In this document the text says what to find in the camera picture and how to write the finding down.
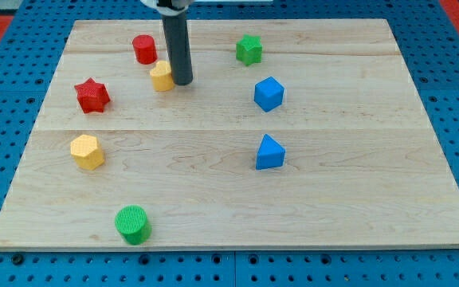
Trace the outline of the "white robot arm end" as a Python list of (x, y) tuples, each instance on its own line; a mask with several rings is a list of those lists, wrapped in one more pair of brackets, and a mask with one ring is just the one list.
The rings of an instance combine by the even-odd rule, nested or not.
[(145, 6), (164, 16), (176, 16), (185, 12), (194, 0), (140, 0)]

